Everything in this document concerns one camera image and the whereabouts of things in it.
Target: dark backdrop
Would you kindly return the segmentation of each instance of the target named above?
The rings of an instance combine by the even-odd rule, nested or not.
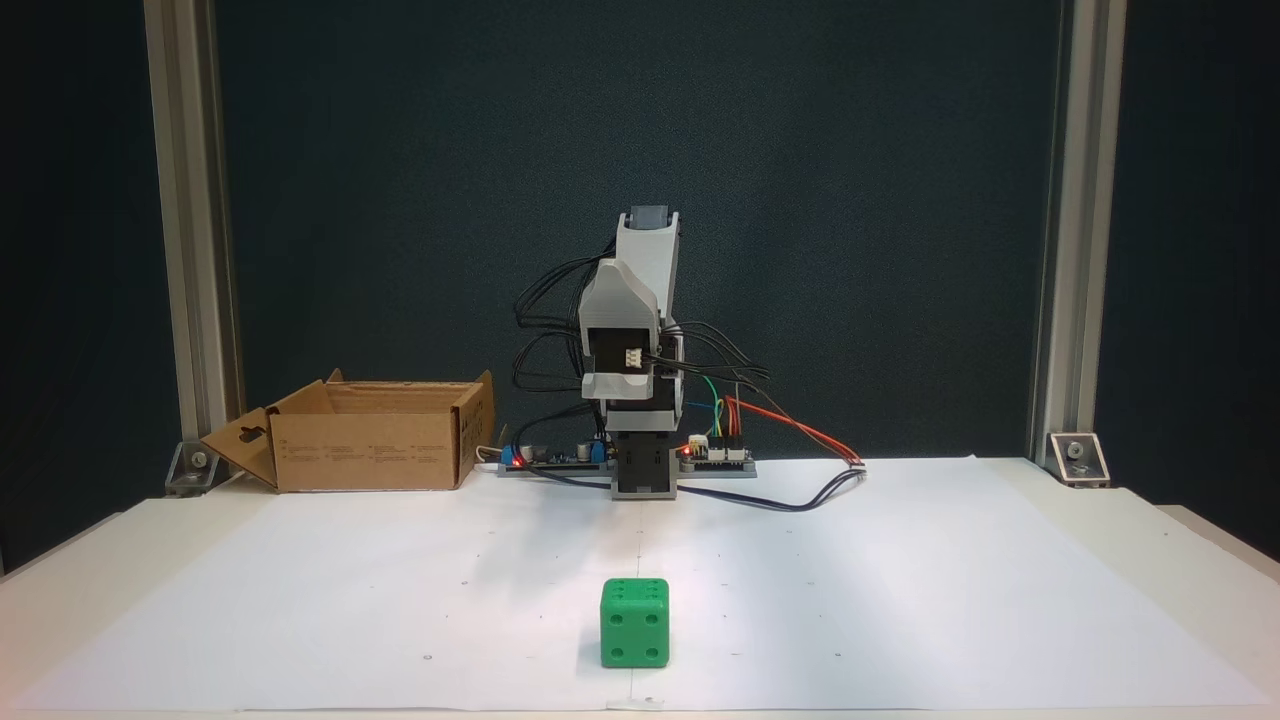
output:
[[[20,3],[4,40],[0,551],[12,570],[160,495],[182,430],[142,4]]]
[[[1120,484],[1280,557],[1267,8],[1129,4],[1097,429]]]
[[[500,421],[562,406],[507,382],[511,301],[660,202],[675,316],[796,416],[873,456],[1021,455],[1060,12],[221,0],[248,400],[492,368]]]

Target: box flap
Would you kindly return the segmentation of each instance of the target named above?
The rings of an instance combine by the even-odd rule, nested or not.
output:
[[[259,407],[209,433],[201,442],[246,473],[275,487],[266,410]]]
[[[453,459],[456,475],[454,487],[475,468],[476,446],[493,441],[494,404],[493,374],[485,370],[476,382],[468,383],[467,391],[453,404]]]
[[[274,405],[259,407],[241,415],[221,428],[205,436],[201,442],[227,460],[244,469],[246,473],[278,487],[275,461],[271,456],[271,415],[333,414],[329,393],[320,380],[315,380]]]
[[[321,380],[303,386],[273,405],[266,406],[268,415],[333,415],[333,404]]]

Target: cardboard box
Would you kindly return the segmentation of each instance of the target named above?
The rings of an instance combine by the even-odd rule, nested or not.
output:
[[[493,375],[346,382],[334,370],[204,438],[279,492],[453,489],[493,437]]]

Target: black cable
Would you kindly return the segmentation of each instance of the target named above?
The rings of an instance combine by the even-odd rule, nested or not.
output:
[[[529,355],[532,352],[534,347],[538,346],[545,338],[549,337],[566,337],[567,340],[576,338],[575,333],[568,331],[545,331],[535,336],[532,340],[525,343],[516,354],[516,357],[511,361],[511,383],[517,388],[526,392],[571,392],[581,389],[581,384],[563,386],[563,387],[547,387],[538,384],[526,384],[525,378],[547,378],[558,380],[581,380],[581,377],[568,377],[557,375],[554,373],[539,373],[534,370],[526,370],[525,363],[529,360]]]
[[[808,512],[815,507],[820,507],[844,486],[846,482],[867,475],[865,468],[846,468],[840,471],[835,478],[832,478],[826,486],[818,491],[818,495],[813,496],[809,502],[803,502],[800,505],[791,505],[787,502],[778,502],[777,500],[769,500],[765,497],[755,497],[750,495],[741,495],[736,492],[728,492],[722,489],[710,488],[695,488],[689,486],[680,486],[680,489],[700,495],[704,497],[713,497],[716,500],[723,500],[727,502],[737,502],[739,505],[750,505],[751,507],[759,507],[762,510],[776,510],[778,512]]]
[[[735,355],[737,355],[737,356],[739,356],[740,359],[742,359],[742,360],[746,360],[746,354],[745,354],[745,352],[742,352],[742,351],[741,351],[741,350],[740,350],[740,348],[739,348],[739,347],[737,347],[736,345],[733,345],[733,341],[732,341],[732,340],[730,340],[730,338],[728,338],[728,336],[727,336],[727,334],[724,334],[724,333],[723,333],[723,332],[722,332],[722,331],[721,331],[719,328],[717,328],[716,325],[713,325],[713,324],[710,324],[710,323],[707,323],[707,322],[704,322],[704,320],[685,320],[684,323],[680,323],[680,327],[681,327],[681,328],[684,328],[684,329],[691,329],[691,328],[686,328],[686,325],[700,325],[700,327],[704,327],[704,328],[707,328],[708,331],[710,331],[712,333],[714,333],[716,336],[718,336],[718,337],[719,337],[719,341],[721,341],[721,342],[723,342],[723,343],[727,343],[727,345],[728,345],[728,347],[730,347],[730,350],[732,350],[732,352],[733,352]]]
[[[666,333],[666,334],[673,334],[673,336],[678,336],[678,337],[686,337],[686,338],[690,338],[690,340],[696,340],[696,341],[699,341],[699,342],[709,346],[712,350],[714,350],[716,354],[719,355],[721,359],[723,359],[726,363],[731,363],[731,361],[736,360],[741,365],[751,365],[751,366],[763,368],[763,365],[760,365],[759,363],[754,363],[745,354],[742,354],[741,351],[735,350],[733,347],[726,345],[724,341],[722,341],[721,338],[718,338],[718,337],[716,337],[716,336],[713,336],[710,333],[696,331],[694,328],[684,328],[684,327],[663,328],[663,333]]]
[[[516,315],[516,324],[521,328],[543,328],[549,327],[554,329],[577,329],[576,325],[576,311],[568,313],[567,318],[556,318],[553,315],[529,315],[529,311],[547,296],[557,284],[559,284],[564,278],[572,275],[575,272],[584,266],[594,268],[596,263],[608,258],[613,252],[616,241],[611,241],[605,246],[605,250],[598,255],[591,255],[586,258],[576,258],[573,260],[567,260],[559,265],[552,268],[543,277],[534,281],[529,287],[526,287],[512,304],[512,311]],[[586,283],[582,282],[581,287],[585,288]]]
[[[662,359],[650,359],[650,360],[655,365],[659,365],[659,366],[663,366],[663,368],[671,368],[671,369],[676,369],[676,370],[684,370],[684,372],[694,374],[694,375],[701,375],[701,377],[705,377],[705,378],[712,378],[713,380],[722,380],[722,382],[726,382],[726,383],[741,383],[742,387],[745,387],[748,389],[751,389],[751,391],[755,391],[755,392],[759,392],[759,387],[756,387],[756,384],[754,382],[748,380],[741,374],[737,374],[736,370],[732,369],[732,368],[730,368],[730,372],[733,372],[735,374],[731,375],[731,374],[726,374],[726,373],[714,372],[714,368],[707,368],[707,366],[701,366],[701,365],[690,365],[687,363],[677,363],[677,361],[662,360]]]
[[[580,329],[581,324],[579,323],[577,314],[582,305],[582,293],[586,292],[588,286],[590,286],[591,281],[595,279],[595,273],[600,266],[599,260],[614,255],[617,252],[617,247],[618,247],[618,238],[611,237],[609,242],[604,245],[604,250],[602,250],[600,254],[596,255],[596,261],[588,265],[586,272],[582,273],[582,278],[577,283],[577,290],[568,299],[568,309],[564,313],[564,318],[570,325],[572,325],[573,328],[579,328],[579,332],[581,332]],[[577,374],[577,377],[581,378],[586,373],[586,364],[582,352],[581,337],[579,337],[576,345],[566,342],[564,347],[566,351],[568,352],[570,365],[573,366],[573,372]]]
[[[721,365],[704,365],[704,364],[699,364],[699,363],[691,363],[689,360],[675,360],[672,357],[663,357],[660,355],[650,355],[648,352],[643,354],[641,357],[644,357],[645,360],[649,360],[654,365],[663,365],[663,366],[667,366],[667,368],[677,368],[677,369],[681,369],[681,370],[733,370],[733,372],[737,372],[737,373],[751,373],[753,375],[756,375],[762,380],[769,379],[769,372],[767,369],[763,369],[763,368],[759,368],[759,366],[753,366],[753,365],[742,365],[740,363],[726,363],[726,364],[721,364]]]

